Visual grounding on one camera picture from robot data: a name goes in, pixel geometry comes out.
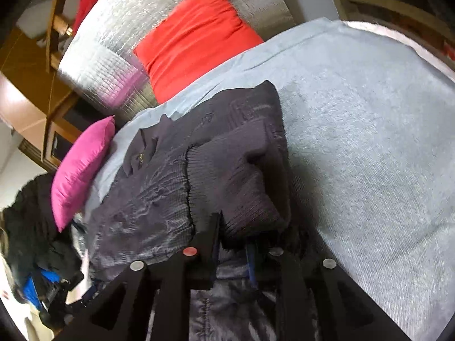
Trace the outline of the dark grey jacket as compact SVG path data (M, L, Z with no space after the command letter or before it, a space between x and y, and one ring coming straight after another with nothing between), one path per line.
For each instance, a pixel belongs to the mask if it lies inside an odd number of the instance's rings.
M278 340L250 284L245 249L295 255L288 152L270 82L216 94L135 134L88 221L90 270L106 285L130 263L153 265L223 217L214 285L191 290L188 340Z

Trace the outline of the black clothes pile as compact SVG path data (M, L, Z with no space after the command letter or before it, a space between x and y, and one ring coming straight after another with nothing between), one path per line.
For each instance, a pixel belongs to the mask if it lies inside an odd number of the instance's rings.
M36 176L20 189L15 201L1 211L1 257L12 295L25 303L25 284L44 270L75 284L83 279L82 261L73 247L71 229L60 231L51 206L53 172Z

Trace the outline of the magenta pillow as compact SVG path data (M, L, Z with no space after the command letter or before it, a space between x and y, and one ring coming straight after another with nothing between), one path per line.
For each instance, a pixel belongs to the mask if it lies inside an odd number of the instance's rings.
M58 231L66 229L83 207L115 131L112 116L93 123L76 139L57 169L50 199Z

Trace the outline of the light grey bed sheet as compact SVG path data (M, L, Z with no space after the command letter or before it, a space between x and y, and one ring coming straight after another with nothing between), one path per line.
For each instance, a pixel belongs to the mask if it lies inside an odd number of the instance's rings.
M435 340L454 314L454 82L394 39L320 18L228 60L119 132L86 212L138 129L263 81L323 241L408 337Z

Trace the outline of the wooden cabinet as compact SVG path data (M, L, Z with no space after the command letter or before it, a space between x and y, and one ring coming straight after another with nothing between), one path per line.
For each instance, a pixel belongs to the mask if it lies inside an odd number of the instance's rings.
M51 0L44 33L29 38L16 24L32 0L1 0L1 120L57 168L81 130L67 115L81 98L59 78L59 45L73 37L66 0Z

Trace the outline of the red pillow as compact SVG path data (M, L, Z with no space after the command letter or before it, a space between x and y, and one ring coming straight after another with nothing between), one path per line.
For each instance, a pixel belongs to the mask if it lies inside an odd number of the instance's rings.
M229 0L182 0L133 50L161 105L263 42Z

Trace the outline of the wooden shelf unit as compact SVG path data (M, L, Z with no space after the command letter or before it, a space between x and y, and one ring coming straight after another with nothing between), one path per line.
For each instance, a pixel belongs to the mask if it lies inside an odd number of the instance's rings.
M368 22L396 30L454 68L454 30L433 13L400 0L333 0L348 22Z

